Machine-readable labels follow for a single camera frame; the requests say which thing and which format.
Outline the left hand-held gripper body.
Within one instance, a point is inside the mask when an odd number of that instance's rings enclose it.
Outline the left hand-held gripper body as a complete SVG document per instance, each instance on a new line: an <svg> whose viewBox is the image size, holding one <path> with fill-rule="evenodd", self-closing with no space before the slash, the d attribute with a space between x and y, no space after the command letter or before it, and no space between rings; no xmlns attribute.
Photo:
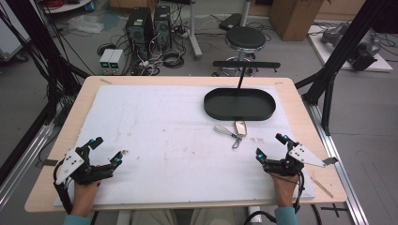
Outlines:
<svg viewBox="0 0 398 225"><path fill-rule="evenodd" d="M69 177L78 184L89 184L114 176L114 168L111 164L92 166L89 161L90 145L70 149L64 158L60 171L55 175L55 183L60 185Z"/></svg>

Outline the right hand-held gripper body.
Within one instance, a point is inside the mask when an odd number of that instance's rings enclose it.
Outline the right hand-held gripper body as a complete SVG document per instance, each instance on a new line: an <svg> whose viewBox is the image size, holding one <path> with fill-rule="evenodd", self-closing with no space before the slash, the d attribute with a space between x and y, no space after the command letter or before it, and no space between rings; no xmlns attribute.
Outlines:
<svg viewBox="0 0 398 225"><path fill-rule="evenodd" d="M303 144L287 145L288 151L284 158L275 160L263 156L262 167L266 173L277 173L281 176L294 176L299 174L305 164L325 168L327 164L317 157Z"/></svg>

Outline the keychain with beige strap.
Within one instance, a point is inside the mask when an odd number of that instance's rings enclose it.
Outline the keychain with beige strap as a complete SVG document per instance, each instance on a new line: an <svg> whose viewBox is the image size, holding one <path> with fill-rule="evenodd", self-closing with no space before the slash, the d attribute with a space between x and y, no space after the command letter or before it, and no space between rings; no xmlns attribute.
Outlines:
<svg viewBox="0 0 398 225"><path fill-rule="evenodd" d="M232 145L233 149L237 149L242 141L242 139L247 135L247 127L244 121L236 121L234 123L234 131L229 130L221 125L216 125L214 129L224 135L230 136L235 139Z"/></svg>

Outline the black oval tray with hanger bar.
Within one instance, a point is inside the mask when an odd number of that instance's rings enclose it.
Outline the black oval tray with hanger bar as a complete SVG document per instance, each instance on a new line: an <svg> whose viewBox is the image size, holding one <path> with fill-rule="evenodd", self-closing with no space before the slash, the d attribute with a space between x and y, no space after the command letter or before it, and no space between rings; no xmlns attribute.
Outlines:
<svg viewBox="0 0 398 225"><path fill-rule="evenodd" d="M214 61L214 67L242 68L236 88L216 88L204 97L204 110L221 121L264 121L276 111L276 101L268 92L255 88L242 88L246 68L273 68L275 62Z"/></svg>

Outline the person's left hand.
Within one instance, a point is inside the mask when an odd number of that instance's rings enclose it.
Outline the person's left hand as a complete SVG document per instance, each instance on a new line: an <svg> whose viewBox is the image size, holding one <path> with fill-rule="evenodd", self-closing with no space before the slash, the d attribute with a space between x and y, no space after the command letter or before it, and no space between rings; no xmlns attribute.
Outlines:
<svg viewBox="0 0 398 225"><path fill-rule="evenodd" d="M76 183L74 185L74 203L71 214L79 217L86 217L93 205L97 195L100 182L93 182L86 185Z"/></svg>

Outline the person's right hand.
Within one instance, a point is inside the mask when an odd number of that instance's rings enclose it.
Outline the person's right hand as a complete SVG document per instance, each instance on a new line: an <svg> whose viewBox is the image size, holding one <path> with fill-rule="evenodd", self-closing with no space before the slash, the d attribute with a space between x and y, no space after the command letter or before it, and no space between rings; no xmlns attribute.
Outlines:
<svg viewBox="0 0 398 225"><path fill-rule="evenodd" d="M271 178L273 180L276 202L279 207L291 207L293 205L293 194L299 177L295 176L281 176L276 173L272 173Z"/></svg>

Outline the wooden table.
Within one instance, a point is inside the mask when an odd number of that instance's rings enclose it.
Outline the wooden table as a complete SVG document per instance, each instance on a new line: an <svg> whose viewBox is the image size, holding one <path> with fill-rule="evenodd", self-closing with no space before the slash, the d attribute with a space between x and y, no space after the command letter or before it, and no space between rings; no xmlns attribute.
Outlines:
<svg viewBox="0 0 398 225"><path fill-rule="evenodd" d="M188 86L235 86L237 77L188 77L188 76L91 76L87 78L71 108L69 116L60 130L60 134L51 150L50 158L60 159L67 149L78 139L81 127L95 99L98 89L103 85L188 85ZM319 157L328 155L333 143L320 124L320 112L317 107L301 101L299 92L289 78L255 77L243 80L244 86L273 86L282 103L287 121L296 138ZM310 182L314 184L315 197L311 203L342 203L346 193L335 168L308 168ZM61 212L54 206L57 196L53 188L53 168L44 167L29 194L24 210L29 213Z"/></svg>

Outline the thin wooden stick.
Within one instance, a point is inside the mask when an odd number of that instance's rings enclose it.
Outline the thin wooden stick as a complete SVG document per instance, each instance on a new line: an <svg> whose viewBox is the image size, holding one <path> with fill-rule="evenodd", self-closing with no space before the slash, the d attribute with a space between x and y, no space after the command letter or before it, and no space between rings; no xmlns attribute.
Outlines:
<svg viewBox="0 0 398 225"><path fill-rule="evenodd" d="M316 180L315 178L313 178L312 176L310 176L310 178L312 179L312 181L321 189L323 190L330 198L334 199L334 195L328 191L326 189L326 187L324 187L318 180Z"/></svg>

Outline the white foam board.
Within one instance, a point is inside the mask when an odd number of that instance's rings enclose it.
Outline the white foam board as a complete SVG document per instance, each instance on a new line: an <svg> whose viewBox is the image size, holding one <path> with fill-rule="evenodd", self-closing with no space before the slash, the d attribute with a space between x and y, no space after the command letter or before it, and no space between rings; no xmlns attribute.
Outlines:
<svg viewBox="0 0 398 225"><path fill-rule="evenodd" d="M255 158L262 150L281 159L289 135L283 106L265 121L249 121L238 147L215 130L204 111L207 86L103 85L95 95L75 146L101 137L94 165L124 154L113 177L102 181L98 205L222 204L271 201L274 187Z"/></svg>

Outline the white power supply unit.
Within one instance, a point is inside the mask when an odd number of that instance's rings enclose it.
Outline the white power supply unit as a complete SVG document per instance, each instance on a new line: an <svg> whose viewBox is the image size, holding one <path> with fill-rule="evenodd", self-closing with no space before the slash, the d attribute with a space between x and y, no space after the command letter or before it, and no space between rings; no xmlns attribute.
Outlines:
<svg viewBox="0 0 398 225"><path fill-rule="evenodd" d="M122 50L114 50L109 59L109 66L113 75L121 75L126 63L126 58Z"/></svg>
<svg viewBox="0 0 398 225"><path fill-rule="evenodd" d="M99 60L100 66L103 69L103 73L105 75L109 74L111 71L110 59L113 55L113 52L113 49L105 49Z"/></svg>

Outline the person's legs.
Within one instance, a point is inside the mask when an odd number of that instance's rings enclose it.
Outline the person's legs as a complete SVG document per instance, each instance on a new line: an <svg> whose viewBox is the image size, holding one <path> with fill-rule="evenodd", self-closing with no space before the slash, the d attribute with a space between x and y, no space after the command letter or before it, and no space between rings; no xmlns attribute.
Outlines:
<svg viewBox="0 0 398 225"><path fill-rule="evenodd" d="M188 210L137 210L131 225L235 225L232 208L195 208Z"/></svg>

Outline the white floor board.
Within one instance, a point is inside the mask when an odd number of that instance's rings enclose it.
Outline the white floor board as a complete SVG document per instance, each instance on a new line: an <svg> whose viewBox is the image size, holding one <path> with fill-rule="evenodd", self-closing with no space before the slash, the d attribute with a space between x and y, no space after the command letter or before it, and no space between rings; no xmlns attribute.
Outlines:
<svg viewBox="0 0 398 225"><path fill-rule="evenodd" d="M312 43L315 51L321 63L323 65L328 61L331 53L334 50L334 47L330 43L323 43L321 41L321 37L323 35L323 29L317 25L312 25L308 32L308 39ZM366 68L366 71L373 72L391 72L393 68L389 65L389 63L380 55L375 55L376 61L373 62L369 67Z"/></svg>

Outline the black round stool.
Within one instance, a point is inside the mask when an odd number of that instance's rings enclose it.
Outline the black round stool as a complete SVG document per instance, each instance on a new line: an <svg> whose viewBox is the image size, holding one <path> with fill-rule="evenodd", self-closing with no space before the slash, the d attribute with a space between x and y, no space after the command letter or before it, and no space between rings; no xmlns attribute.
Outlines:
<svg viewBox="0 0 398 225"><path fill-rule="evenodd" d="M227 58L227 62L251 62L246 55L251 55L252 59L255 59L253 55L264 48L266 37L261 31L255 28L239 26L231 28L226 32L225 43L228 47L237 51L237 56ZM227 77L237 76L242 69L243 67L219 67L219 71L222 75ZM257 68L248 67L245 71L245 75L252 77L257 71Z"/></svg>

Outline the clear plastic bag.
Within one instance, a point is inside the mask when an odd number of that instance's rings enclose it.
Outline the clear plastic bag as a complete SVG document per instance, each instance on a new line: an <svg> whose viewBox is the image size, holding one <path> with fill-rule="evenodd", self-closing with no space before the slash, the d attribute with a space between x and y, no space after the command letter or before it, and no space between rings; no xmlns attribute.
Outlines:
<svg viewBox="0 0 398 225"><path fill-rule="evenodd" d="M89 34L99 34L104 24L99 22L97 16L80 15L68 20L69 29L77 30Z"/></svg>

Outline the cardboard box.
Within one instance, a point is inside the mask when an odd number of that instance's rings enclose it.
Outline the cardboard box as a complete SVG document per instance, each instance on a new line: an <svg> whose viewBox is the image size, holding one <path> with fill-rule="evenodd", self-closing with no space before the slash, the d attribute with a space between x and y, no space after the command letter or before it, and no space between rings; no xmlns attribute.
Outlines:
<svg viewBox="0 0 398 225"><path fill-rule="evenodd" d="M282 41L302 41L325 0L273 0L269 20Z"/></svg>

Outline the large black computer tower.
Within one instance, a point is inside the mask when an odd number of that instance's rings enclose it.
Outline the large black computer tower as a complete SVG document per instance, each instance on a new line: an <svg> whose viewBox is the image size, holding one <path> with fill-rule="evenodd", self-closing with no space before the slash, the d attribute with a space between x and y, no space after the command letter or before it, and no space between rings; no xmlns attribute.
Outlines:
<svg viewBox="0 0 398 225"><path fill-rule="evenodd" d="M125 28L134 51L147 60L150 57L149 42L154 37L150 8L134 7Z"/></svg>

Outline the grey robot device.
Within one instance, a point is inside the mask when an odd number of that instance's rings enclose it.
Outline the grey robot device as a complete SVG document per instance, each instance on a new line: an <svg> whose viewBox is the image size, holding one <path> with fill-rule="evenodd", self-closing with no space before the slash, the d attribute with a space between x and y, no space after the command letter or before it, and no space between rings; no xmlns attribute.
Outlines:
<svg viewBox="0 0 398 225"><path fill-rule="evenodd" d="M341 22L337 27L324 31L321 37L323 43L330 43L336 47L349 27L348 22ZM363 71L376 62L375 55L381 50L380 39L373 37L368 31L354 52L348 57L347 62L356 71Z"/></svg>

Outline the small black computer tower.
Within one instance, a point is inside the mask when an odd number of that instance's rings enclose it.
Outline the small black computer tower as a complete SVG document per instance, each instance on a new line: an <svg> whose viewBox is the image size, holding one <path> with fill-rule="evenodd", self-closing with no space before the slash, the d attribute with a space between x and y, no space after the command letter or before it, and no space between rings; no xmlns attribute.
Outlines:
<svg viewBox="0 0 398 225"><path fill-rule="evenodd" d="M170 13L171 9L169 6L156 6L154 11L155 37L160 51L165 51L172 47Z"/></svg>

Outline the white stand leg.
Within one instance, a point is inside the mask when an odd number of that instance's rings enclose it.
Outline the white stand leg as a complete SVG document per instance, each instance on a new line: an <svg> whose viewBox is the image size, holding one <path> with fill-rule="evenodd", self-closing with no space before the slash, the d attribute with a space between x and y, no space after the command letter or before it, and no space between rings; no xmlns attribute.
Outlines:
<svg viewBox="0 0 398 225"><path fill-rule="evenodd" d="M193 50L194 59L200 60L203 56L203 53L195 35L195 0L189 0L189 2L190 2L190 29L188 34L189 34L191 47Z"/></svg>

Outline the round white table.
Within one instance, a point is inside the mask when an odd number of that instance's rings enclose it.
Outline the round white table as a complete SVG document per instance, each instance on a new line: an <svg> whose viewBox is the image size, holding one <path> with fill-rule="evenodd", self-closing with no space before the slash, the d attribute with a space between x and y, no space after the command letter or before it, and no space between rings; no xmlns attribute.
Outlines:
<svg viewBox="0 0 398 225"><path fill-rule="evenodd" d="M93 9L93 0L38 0L39 4L49 13L61 13L89 6Z"/></svg>

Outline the aluminium rail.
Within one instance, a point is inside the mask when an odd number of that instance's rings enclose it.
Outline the aluminium rail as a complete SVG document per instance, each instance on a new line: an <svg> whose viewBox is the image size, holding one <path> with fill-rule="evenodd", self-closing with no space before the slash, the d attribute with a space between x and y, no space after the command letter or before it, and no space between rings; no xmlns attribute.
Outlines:
<svg viewBox="0 0 398 225"><path fill-rule="evenodd" d="M359 198L353 188L351 181L348 177L348 174L345 170L344 164L341 161L339 152L333 139L327 134L327 132L321 126L321 116L322 113L317 106L312 106L309 103L305 103L304 106L307 109L308 114L310 115L314 127L320 137L321 142L323 143L326 152L330 157L336 157L338 162L334 164L336 172L340 178L340 181L344 187L344 191L346 194L346 207L347 210L353 220L355 225L369 225L368 219L365 216L365 213L361 207Z"/></svg>
<svg viewBox="0 0 398 225"><path fill-rule="evenodd" d="M33 137L33 140L23 149L22 156L16 161L4 183L0 186L0 212L5 208L17 186L38 158L39 152L44 149L47 141L54 132L54 124L42 126Z"/></svg>

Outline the black metal frame post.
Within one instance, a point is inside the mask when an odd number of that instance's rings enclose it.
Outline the black metal frame post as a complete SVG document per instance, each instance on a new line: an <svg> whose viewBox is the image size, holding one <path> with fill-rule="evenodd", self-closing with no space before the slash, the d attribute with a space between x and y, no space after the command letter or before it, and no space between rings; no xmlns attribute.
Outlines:
<svg viewBox="0 0 398 225"><path fill-rule="evenodd" d="M86 79L90 76L89 73L74 66L56 47L47 26L35 9L36 2L30 0L5 0L5 2L31 40L27 41L12 24L1 3L0 20L22 44L33 59L37 71L47 82L48 102L0 167L0 187L10 178L12 170L26 152L28 144L33 141L38 130L43 125L49 125L55 118L58 104L64 99L70 103L71 98L77 97L82 88L78 77Z"/></svg>
<svg viewBox="0 0 398 225"><path fill-rule="evenodd" d="M345 61L360 44L366 32L381 17L384 9L394 1L366 0L349 25L346 33L331 53L326 64L314 75L295 83L297 89L308 84L311 85L310 89L302 95L303 101L309 105L316 105L319 98L324 96L320 124L328 136L330 135L329 118L335 78Z"/></svg>

